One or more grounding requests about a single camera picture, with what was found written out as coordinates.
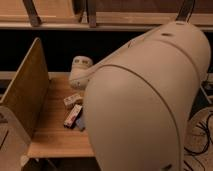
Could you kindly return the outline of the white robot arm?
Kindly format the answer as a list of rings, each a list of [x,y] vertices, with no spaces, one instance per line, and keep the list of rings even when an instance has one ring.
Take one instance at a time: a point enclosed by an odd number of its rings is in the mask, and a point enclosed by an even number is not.
[[[83,116],[101,171],[183,171],[184,139],[211,48],[196,26],[173,21],[98,63],[73,59]]]

